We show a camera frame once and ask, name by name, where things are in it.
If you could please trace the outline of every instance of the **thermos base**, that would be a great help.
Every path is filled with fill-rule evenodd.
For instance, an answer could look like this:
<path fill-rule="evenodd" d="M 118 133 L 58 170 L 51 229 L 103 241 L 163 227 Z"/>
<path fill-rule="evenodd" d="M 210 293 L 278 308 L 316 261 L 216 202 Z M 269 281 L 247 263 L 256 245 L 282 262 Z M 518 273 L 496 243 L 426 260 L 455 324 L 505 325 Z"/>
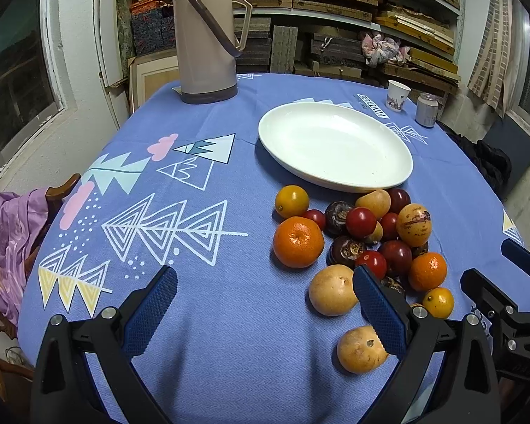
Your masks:
<path fill-rule="evenodd" d="M 214 103 L 217 101 L 231 99 L 237 94 L 237 84 L 227 89 L 220 91 L 214 91 L 211 93 L 200 93 L 200 94 L 187 94 L 181 92 L 181 99 L 184 103 L 190 103 L 193 105 L 201 105 L 204 103 Z"/>

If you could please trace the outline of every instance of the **table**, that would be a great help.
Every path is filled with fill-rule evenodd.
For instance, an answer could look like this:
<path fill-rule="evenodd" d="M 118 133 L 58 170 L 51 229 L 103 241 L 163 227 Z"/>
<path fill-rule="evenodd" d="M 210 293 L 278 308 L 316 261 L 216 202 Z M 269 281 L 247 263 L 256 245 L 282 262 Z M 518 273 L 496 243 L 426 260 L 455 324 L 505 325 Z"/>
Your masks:
<path fill-rule="evenodd" d="M 472 267 L 530 311 L 530 277 L 500 252 L 507 237 L 520 240 L 516 227 L 446 134 L 414 121 L 414 103 L 393 112 L 383 105 L 384 89 L 340 80 L 238 78 L 235 98 L 200 106 L 182 103 L 176 84 L 167 84 L 83 175 L 25 291 L 18 336 L 34 364 L 54 314 L 79 320 L 119 306 L 167 263 L 177 272 L 178 293 L 133 365 L 174 424 L 356 423 L 397 360 L 358 376 L 332 364 L 340 336 L 366 323 L 359 305 L 324 318 L 305 302 L 331 240 L 303 271 L 283 269 L 271 253 L 279 222 L 273 201 L 284 185 L 301 185 L 310 208 L 322 211 L 329 202 L 356 198 L 293 176 L 259 143 L 260 117 L 298 100 L 352 107 L 405 141 L 414 171 L 404 188 L 432 215 L 430 250 L 448 263 L 452 318 L 471 309 L 459 278 Z M 435 355 L 426 385 L 439 360 Z M 110 415 L 125 422 L 97 360 L 89 355 L 89 363 Z"/>

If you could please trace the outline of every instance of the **thermos handle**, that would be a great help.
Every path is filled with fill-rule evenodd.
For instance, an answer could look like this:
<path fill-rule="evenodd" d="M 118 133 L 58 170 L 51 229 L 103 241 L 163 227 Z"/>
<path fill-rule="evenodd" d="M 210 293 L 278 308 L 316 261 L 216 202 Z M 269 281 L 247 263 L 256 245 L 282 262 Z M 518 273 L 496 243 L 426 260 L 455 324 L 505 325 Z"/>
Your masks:
<path fill-rule="evenodd" d="M 243 17 L 243 29 L 241 31 L 241 40 L 236 42 L 238 44 L 237 48 L 240 51 L 245 49 L 245 44 L 247 42 L 247 35 L 249 35 L 249 20 L 252 18 L 253 5 L 247 0 L 232 0 L 234 3 L 238 3 L 242 6 L 245 6 L 245 16 Z"/>
<path fill-rule="evenodd" d="M 204 20 L 208 28 L 212 31 L 214 36 L 216 36 L 216 39 L 222 45 L 222 47 L 226 50 L 226 52 L 233 58 L 238 58 L 239 56 L 241 56 L 241 50 L 240 49 L 238 50 L 238 48 L 234 46 L 234 44 L 230 41 L 228 36 L 224 33 L 224 30 L 222 30 L 222 27 L 220 27 L 220 24 L 218 24 L 218 21 L 214 18 L 214 16 L 208 10 L 206 5 L 202 3 L 202 0 L 188 0 L 188 1 L 193 6 L 193 8 L 196 10 L 196 12 L 200 14 L 200 17 L 202 17 L 202 20 Z"/>

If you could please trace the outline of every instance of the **purple cloth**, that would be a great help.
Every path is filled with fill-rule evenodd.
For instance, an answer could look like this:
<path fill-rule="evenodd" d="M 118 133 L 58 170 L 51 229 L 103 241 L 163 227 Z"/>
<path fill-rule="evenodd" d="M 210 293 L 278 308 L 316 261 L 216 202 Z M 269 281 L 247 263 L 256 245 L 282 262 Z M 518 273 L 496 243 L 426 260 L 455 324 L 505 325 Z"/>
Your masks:
<path fill-rule="evenodd" d="M 0 193 L 0 312 L 14 325 L 27 281 L 24 260 L 47 221 L 45 192 Z"/>

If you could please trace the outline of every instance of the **beige thermos flask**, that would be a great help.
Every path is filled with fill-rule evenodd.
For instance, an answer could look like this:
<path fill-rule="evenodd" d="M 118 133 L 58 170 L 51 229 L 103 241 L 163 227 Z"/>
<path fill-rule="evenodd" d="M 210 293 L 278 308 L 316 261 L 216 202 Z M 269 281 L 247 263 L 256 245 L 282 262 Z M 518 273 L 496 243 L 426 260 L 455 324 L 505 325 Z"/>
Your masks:
<path fill-rule="evenodd" d="M 234 34 L 234 2 L 246 9 L 240 41 Z M 236 58 L 245 48 L 252 9 L 246 0 L 173 0 L 184 102 L 212 103 L 237 94 Z"/>

